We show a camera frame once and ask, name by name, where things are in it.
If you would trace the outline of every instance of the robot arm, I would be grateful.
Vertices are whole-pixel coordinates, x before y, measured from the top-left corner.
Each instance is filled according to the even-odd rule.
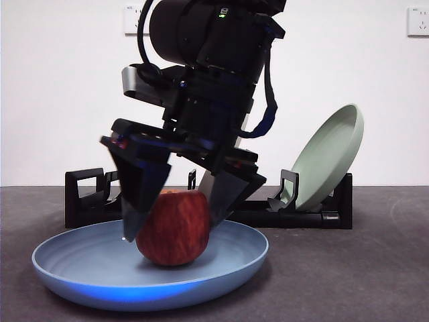
[[[118,119],[102,137],[117,166],[122,190],[124,236],[132,241],[170,172],[171,153],[211,172],[201,184],[212,225],[264,184],[257,154],[235,147],[239,136],[255,138],[270,129],[277,105],[269,83],[271,43],[284,30],[271,18],[286,0],[163,0],[150,21],[151,41],[164,59],[178,63],[160,70],[142,49],[143,64],[122,72],[124,94],[163,107],[162,129]],[[241,125],[265,65],[268,108],[252,132]]]

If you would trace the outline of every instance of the white wall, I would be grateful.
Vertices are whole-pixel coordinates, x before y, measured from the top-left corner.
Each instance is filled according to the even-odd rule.
[[[162,124],[161,108],[121,92],[121,69],[140,61],[135,37],[122,34],[122,7],[135,2],[1,2],[3,186],[61,185],[67,170],[113,170],[98,140],[116,118]],[[429,184],[429,38],[406,37],[406,8],[419,4],[429,0],[287,2],[276,18],[286,38],[275,42],[271,64],[277,121],[264,138],[242,143],[259,153],[267,184],[278,184],[280,169],[347,103],[366,121],[355,184]],[[265,109],[263,83],[255,97],[247,129]],[[171,164],[168,184],[184,184],[194,166],[175,156]]]

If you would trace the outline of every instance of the blue plate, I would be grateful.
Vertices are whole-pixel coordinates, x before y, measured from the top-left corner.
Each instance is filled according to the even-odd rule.
[[[159,311],[202,303],[248,281],[261,267],[268,241],[258,230],[224,221],[190,264],[152,264],[111,221],[52,237],[33,252],[42,282],[59,296],[112,311]]]

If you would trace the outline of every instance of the plate rim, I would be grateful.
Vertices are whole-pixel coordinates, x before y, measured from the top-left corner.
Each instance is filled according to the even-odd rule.
[[[75,280],[71,280],[71,279],[69,279],[69,278],[64,278],[64,277],[61,277],[61,276],[59,276],[59,275],[56,275],[56,274],[52,274],[51,272],[48,272],[47,270],[45,270],[44,268],[42,268],[38,263],[37,263],[37,261],[36,261],[36,252],[43,246],[43,245],[45,245],[46,243],[48,243],[48,242],[50,242],[52,239],[54,239],[54,238],[57,238],[57,237],[59,237],[59,236],[61,236],[61,235],[64,235],[64,234],[67,234],[67,233],[70,233],[70,232],[72,232],[72,231],[76,231],[76,230],[79,230],[79,229],[85,229],[85,228],[87,228],[87,227],[93,227],[93,226],[97,226],[97,225],[104,225],[104,224],[106,224],[106,223],[117,223],[117,222],[120,222],[120,221],[122,221],[122,219],[120,219],[120,220],[114,220],[114,221],[106,221],[106,222],[104,222],[104,223],[95,223],[95,224],[92,224],[92,225],[88,225],[88,226],[84,226],[84,227],[79,227],[79,228],[75,228],[75,229],[71,229],[71,230],[68,230],[68,231],[64,231],[64,232],[62,232],[62,233],[59,233],[59,234],[57,234],[57,235],[54,235],[54,236],[52,236],[52,237],[50,237],[50,238],[48,238],[47,240],[45,240],[45,241],[43,241],[42,243],[40,243],[35,249],[34,249],[34,251],[33,251],[33,253],[32,253],[32,263],[33,263],[33,266],[34,266],[34,268],[38,271],[38,272],[40,272],[41,274],[44,274],[44,275],[47,275],[47,276],[49,276],[50,278],[53,278],[53,279],[55,279],[55,280],[59,280],[59,281],[61,281],[61,282],[66,282],[66,283],[73,283],[73,284],[79,284],[79,285],[85,285],[85,286],[93,286],[93,287],[103,287],[103,288],[152,288],[152,287],[166,287],[166,286],[178,286],[178,285],[182,285],[182,284],[190,284],[190,283],[197,283],[197,282],[202,282],[202,281],[207,281],[207,280],[213,280],[213,279],[215,279],[215,278],[220,278],[220,277],[223,277],[223,276],[227,276],[227,275],[230,275],[230,274],[233,274],[233,273],[236,273],[236,272],[239,272],[239,271],[241,271],[241,270],[244,270],[244,269],[246,269],[247,267],[250,267],[250,266],[252,266],[252,265],[254,265],[255,263],[257,263],[257,262],[259,262],[261,259],[263,259],[266,255],[267,255],[267,253],[268,253],[268,249],[269,249],[269,242],[268,242],[268,239],[266,238],[266,236],[262,233],[262,232],[260,232],[259,230],[257,230],[256,228],[253,228],[253,227],[249,227],[248,225],[244,225],[244,224],[242,224],[242,223],[237,223],[236,221],[230,221],[230,220],[224,220],[224,221],[226,221],[228,224],[233,224],[233,225],[238,225],[238,226],[243,226],[243,227],[245,227],[246,229],[250,229],[250,230],[253,230],[253,231],[256,231],[260,236],[262,236],[262,238],[265,240],[265,249],[264,249],[264,251],[260,254],[260,255],[258,255],[258,257],[256,257],[254,260],[252,260],[252,261],[250,261],[250,262],[248,262],[248,263],[246,263],[246,264],[244,264],[244,265],[242,265],[242,266],[240,266],[240,267],[238,267],[238,268],[236,268],[236,269],[234,269],[234,270],[231,270],[231,271],[228,271],[228,272],[225,272],[225,273],[222,273],[222,274],[214,274],[214,275],[210,275],[210,276],[207,276],[207,277],[202,277],[202,278],[195,278],[195,279],[192,279],[192,280],[182,280],[182,281],[179,281],[179,282],[169,282],[169,283],[158,283],[158,284],[150,284],[150,285],[109,285],[109,284],[89,284],[89,283],[83,283],[83,282],[78,282],[78,281],[75,281]]]

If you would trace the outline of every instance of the dark gray tabletop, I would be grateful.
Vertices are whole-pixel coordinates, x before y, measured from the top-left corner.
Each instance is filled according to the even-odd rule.
[[[429,321],[429,187],[357,187],[354,229],[261,229],[262,269],[219,299],[173,311],[115,313],[46,289],[30,256],[64,231],[64,188],[1,189],[1,320]]]

